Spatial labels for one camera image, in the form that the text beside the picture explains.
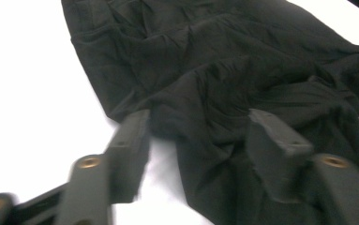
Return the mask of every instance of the black fabric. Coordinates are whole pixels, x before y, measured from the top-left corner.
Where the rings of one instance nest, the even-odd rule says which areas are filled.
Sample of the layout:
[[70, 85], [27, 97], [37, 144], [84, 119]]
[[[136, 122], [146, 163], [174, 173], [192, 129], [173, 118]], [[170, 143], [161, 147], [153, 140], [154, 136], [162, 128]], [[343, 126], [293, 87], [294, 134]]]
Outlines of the black fabric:
[[316, 152], [359, 166], [359, 46], [281, 0], [63, 0], [72, 43], [106, 112], [150, 109], [176, 141], [188, 204], [216, 225], [324, 224], [272, 202], [244, 139], [249, 108]]

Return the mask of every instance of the black cloth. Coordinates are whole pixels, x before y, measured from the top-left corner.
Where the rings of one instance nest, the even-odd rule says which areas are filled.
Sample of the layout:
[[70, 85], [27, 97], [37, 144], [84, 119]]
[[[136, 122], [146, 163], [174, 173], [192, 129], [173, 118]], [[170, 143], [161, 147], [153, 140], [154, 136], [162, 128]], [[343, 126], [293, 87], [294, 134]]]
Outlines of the black cloth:
[[359, 166], [359, 46], [282, 0], [63, 0], [105, 113], [151, 110], [176, 141], [188, 204], [216, 225], [323, 224], [272, 202], [244, 148], [250, 108]]

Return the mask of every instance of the white surface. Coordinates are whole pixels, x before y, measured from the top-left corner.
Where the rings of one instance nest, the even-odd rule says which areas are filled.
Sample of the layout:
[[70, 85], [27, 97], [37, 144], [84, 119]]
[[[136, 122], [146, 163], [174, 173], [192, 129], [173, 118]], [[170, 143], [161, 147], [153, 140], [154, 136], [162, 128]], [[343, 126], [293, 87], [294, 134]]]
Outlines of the white surface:
[[[359, 44], [358, 8], [296, 2]], [[71, 163], [101, 153], [116, 127], [69, 42], [60, 1], [1, 0], [0, 192], [22, 203], [65, 183]], [[152, 140], [146, 171], [139, 200], [115, 207], [118, 225], [210, 224], [185, 205], [173, 143]]]

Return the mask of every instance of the wrinkled fabric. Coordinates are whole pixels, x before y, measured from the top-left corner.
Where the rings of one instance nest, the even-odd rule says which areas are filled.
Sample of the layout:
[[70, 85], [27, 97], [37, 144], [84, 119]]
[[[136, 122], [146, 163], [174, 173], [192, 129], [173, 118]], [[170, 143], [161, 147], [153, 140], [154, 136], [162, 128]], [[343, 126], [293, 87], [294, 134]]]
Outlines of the wrinkled fabric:
[[273, 202], [247, 157], [248, 109], [359, 166], [359, 46], [282, 0], [62, 0], [105, 113], [151, 110], [176, 142], [188, 204], [216, 225], [324, 224]]

